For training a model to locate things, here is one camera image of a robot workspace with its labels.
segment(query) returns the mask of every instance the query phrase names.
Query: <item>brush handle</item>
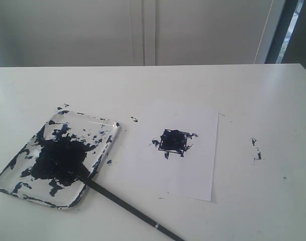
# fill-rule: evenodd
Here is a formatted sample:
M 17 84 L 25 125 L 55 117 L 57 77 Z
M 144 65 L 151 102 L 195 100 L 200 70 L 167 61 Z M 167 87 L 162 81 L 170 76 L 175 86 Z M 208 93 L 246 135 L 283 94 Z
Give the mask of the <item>brush handle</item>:
M 105 196 L 106 198 L 110 199 L 114 203 L 118 204 L 120 207 L 123 207 L 128 212 L 130 212 L 133 215 L 137 216 L 138 218 L 140 218 L 144 222 L 148 223 L 149 225 L 153 226 L 157 230 L 161 231 L 163 234 L 169 236 L 173 240 L 175 240 L 175 241 L 184 241 L 182 238 L 180 238 L 179 236 L 173 234 L 171 231 L 169 231 L 168 229 L 166 229 L 162 225 L 158 224 L 153 219 L 151 219 L 150 217 L 148 217 L 145 214 L 143 214 L 141 211 L 137 210 L 136 208 L 134 208 L 133 206 L 129 205 L 124 200 L 120 199 L 119 197 L 117 197 L 113 193 L 109 192 L 104 187 L 100 186 L 98 183 L 95 183 L 94 181 L 92 181 L 91 179 L 88 179 L 88 178 L 84 178 L 84 177 L 80 177 L 80 176 L 78 178 L 79 178 L 79 180 L 81 182 L 86 184 L 88 187 L 91 187 L 93 190 L 99 192 L 101 195 Z

